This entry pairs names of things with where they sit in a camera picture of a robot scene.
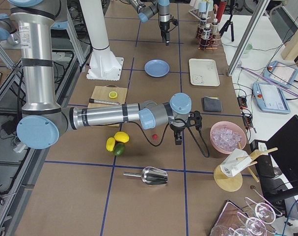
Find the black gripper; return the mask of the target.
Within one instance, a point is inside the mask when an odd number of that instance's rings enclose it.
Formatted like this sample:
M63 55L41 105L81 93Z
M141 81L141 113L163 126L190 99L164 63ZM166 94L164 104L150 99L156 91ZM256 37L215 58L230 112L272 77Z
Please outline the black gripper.
M178 20L175 19L173 16L160 16L159 17L159 27L161 30L161 36L163 37L163 42L166 46L170 44L170 23L174 26L178 26Z
M186 115L178 114L175 117L175 120L170 125L174 132L175 145L182 144L182 131L190 127L195 127L198 132L201 132L202 117L199 111L190 111Z

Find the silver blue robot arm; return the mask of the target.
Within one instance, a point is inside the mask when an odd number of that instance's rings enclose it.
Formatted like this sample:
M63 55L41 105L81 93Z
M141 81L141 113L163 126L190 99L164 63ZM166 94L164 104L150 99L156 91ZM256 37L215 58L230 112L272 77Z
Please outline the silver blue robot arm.
M172 31L170 24L172 23L174 27L178 26L178 20L169 11L170 2L168 0L154 0L149 6L146 6L140 0L127 0L127 3L136 10L142 23L146 23L158 14L162 41L168 46L170 43L170 31Z
M162 104L146 101L98 108L62 108L55 99L51 28L66 18L67 2L12 0L10 11L19 25L26 84L26 103L22 107L17 135L28 147L48 148L65 132L80 127L127 122L142 129L159 125L170 127L177 145L181 143L183 130L191 127L201 130L201 115L192 111L191 98L185 93L177 93Z

